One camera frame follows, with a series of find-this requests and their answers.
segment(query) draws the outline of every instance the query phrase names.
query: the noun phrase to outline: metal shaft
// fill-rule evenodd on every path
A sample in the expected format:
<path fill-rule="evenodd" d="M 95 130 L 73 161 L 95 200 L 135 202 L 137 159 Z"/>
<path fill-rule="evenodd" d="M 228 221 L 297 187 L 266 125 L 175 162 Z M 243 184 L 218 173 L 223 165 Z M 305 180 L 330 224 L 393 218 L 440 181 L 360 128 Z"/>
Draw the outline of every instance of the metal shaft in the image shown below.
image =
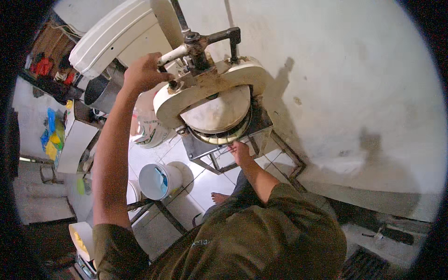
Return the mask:
<path fill-rule="evenodd" d="M 176 12 L 177 19 L 179 20 L 179 24 L 181 25 L 182 33 L 190 31 L 190 28 L 188 28 L 187 22 L 185 21 L 184 13 L 181 10 L 179 2 L 177 0 L 171 0 L 171 5 Z"/>

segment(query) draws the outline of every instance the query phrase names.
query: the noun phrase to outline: yellow item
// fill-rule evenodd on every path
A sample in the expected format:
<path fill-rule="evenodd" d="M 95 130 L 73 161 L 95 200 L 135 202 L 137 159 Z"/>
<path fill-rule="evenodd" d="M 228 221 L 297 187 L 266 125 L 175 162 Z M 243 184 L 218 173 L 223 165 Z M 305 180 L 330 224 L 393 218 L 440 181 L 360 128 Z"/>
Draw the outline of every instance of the yellow item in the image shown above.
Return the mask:
<path fill-rule="evenodd" d="M 60 143 L 59 136 L 57 136 L 56 132 L 53 132 L 53 134 L 50 136 L 50 141 L 55 143 L 56 145 Z"/>
<path fill-rule="evenodd" d="M 71 109 L 73 107 L 73 100 L 67 100 L 67 104 L 65 106 L 67 109 Z"/>
<path fill-rule="evenodd" d="M 50 157 L 51 160 L 56 159 L 57 149 L 55 145 L 53 145 L 53 142 L 48 141 L 47 145 L 45 146 L 45 153 Z"/>
<path fill-rule="evenodd" d="M 75 232 L 75 238 L 76 238 L 76 242 L 78 243 L 79 248 L 81 248 L 81 250 L 83 250 L 84 252 L 87 253 L 87 248 L 84 245 L 84 242 L 82 242 L 81 237 L 79 236 L 78 232 Z"/>

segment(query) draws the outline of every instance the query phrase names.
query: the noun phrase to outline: red object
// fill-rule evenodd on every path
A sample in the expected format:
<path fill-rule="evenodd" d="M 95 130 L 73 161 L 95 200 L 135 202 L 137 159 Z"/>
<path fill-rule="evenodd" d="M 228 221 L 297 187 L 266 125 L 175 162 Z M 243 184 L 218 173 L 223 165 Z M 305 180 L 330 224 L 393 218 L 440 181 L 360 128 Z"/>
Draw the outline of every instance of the red object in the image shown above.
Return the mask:
<path fill-rule="evenodd" d="M 43 58 L 35 67 L 35 72 L 38 75 L 47 76 L 53 67 L 53 63 L 48 58 Z"/>
<path fill-rule="evenodd" d="M 68 86 L 71 85 L 74 78 L 75 78 L 75 73 L 69 74 L 68 77 L 64 81 L 64 85 L 68 85 Z"/>

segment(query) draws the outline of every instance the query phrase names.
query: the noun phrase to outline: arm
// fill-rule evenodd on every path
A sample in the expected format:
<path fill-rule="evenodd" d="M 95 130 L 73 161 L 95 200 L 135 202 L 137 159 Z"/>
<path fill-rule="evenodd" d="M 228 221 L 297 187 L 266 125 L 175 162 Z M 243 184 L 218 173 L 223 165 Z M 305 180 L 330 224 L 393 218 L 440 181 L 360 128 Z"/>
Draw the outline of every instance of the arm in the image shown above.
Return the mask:
<path fill-rule="evenodd" d="M 280 183 L 277 178 L 264 171 L 254 159 L 249 155 L 249 146 L 239 141 L 235 141 L 229 146 L 230 152 L 235 157 L 235 162 L 241 166 L 247 180 L 254 188 L 258 198 L 267 203 L 272 189 Z"/>
<path fill-rule="evenodd" d="M 157 72 L 160 53 L 136 60 L 125 72 L 125 82 L 98 140 L 93 165 L 93 222 L 130 228 L 126 209 L 128 144 L 132 111 L 141 92 L 150 90 L 172 75 Z"/>

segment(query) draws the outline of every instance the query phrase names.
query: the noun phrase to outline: white plastic bucket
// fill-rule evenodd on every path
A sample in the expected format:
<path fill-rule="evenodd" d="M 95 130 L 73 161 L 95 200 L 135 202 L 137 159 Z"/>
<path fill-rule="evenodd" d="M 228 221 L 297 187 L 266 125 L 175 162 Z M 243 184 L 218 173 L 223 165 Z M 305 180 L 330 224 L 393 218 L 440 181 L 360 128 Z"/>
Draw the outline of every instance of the white plastic bucket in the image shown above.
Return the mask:
<path fill-rule="evenodd" d="M 163 177 L 156 168 L 167 178 L 168 185 L 165 191 L 162 191 L 161 188 Z M 174 166 L 151 163 L 145 165 L 140 171 L 138 184 L 146 197 L 153 200 L 162 200 L 182 185 L 182 173 Z"/>
<path fill-rule="evenodd" d="M 126 203 L 132 204 L 142 199 L 142 191 L 138 182 L 135 180 L 128 180 L 128 189 L 126 192 Z"/>

